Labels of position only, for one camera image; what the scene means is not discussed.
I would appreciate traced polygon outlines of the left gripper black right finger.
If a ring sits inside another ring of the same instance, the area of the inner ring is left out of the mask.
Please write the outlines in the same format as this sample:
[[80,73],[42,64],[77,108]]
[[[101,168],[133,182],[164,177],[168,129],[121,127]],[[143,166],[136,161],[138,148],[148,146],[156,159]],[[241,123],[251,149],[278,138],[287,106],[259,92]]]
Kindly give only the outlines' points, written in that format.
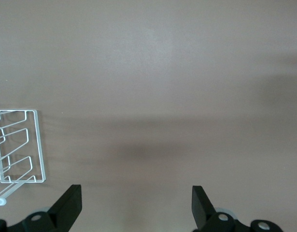
[[216,211],[202,186],[192,187],[193,232],[283,232],[275,223],[256,219],[249,226],[225,211]]

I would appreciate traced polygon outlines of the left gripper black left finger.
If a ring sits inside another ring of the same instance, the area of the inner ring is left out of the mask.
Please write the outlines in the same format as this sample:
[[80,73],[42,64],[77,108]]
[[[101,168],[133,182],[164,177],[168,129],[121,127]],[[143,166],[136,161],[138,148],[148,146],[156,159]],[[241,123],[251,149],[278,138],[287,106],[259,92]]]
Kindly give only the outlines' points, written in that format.
[[81,185],[71,185],[46,212],[30,214],[12,226],[0,219],[0,232],[69,232],[81,211]]

